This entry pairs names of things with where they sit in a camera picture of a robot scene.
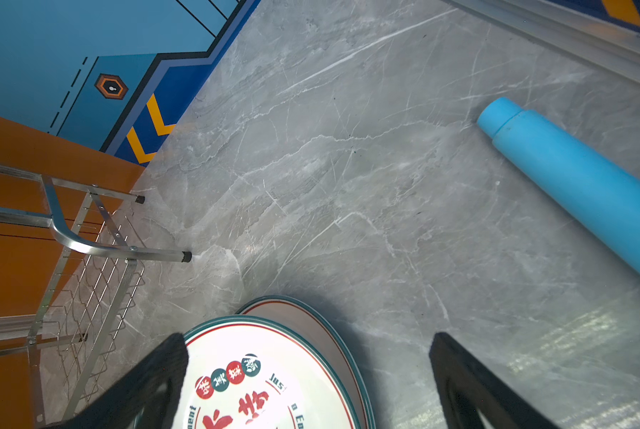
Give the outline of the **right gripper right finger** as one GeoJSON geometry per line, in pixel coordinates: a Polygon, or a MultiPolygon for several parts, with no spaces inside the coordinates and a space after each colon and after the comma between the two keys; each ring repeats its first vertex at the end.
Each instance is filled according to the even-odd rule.
{"type": "Polygon", "coordinates": [[[449,428],[557,428],[450,334],[434,336],[429,359],[449,428]]]}

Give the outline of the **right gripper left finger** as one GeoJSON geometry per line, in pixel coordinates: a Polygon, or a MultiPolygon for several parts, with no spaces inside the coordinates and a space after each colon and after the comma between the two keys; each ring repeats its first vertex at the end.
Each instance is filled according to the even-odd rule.
{"type": "Polygon", "coordinates": [[[170,428],[188,363],[183,334],[171,334],[80,414],[49,427],[170,428]]]}

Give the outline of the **chrome wire dish rack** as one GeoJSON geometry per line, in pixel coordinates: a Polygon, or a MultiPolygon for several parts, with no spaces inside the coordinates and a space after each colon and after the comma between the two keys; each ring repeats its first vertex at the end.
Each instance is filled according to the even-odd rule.
{"type": "Polygon", "coordinates": [[[52,348],[62,365],[62,417],[80,413],[98,393],[116,338],[144,284],[147,261],[189,263],[183,250],[147,248],[129,220],[120,221],[105,206],[114,198],[142,204],[141,195],[111,191],[44,174],[2,166],[0,175],[36,182],[45,212],[0,207],[0,223],[45,229],[62,249],[30,323],[26,345],[34,424],[46,423],[41,384],[41,350],[52,348]]]}

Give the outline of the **white plate red characters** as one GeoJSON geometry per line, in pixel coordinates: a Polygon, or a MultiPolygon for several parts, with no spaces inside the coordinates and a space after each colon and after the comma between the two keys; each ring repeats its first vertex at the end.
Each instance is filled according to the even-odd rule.
{"type": "Polygon", "coordinates": [[[301,335],[224,316],[184,335],[189,363],[174,428],[358,428],[336,371],[301,335]]]}
{"type": "Polygon", "coordinates": [[[293,297],[270,295],[243,305],[237,313],[274,321],[307,340],[339,376],[362,428],[376,428],[374,409],[359,366],[332,324],[309,304],[293,297]]]}

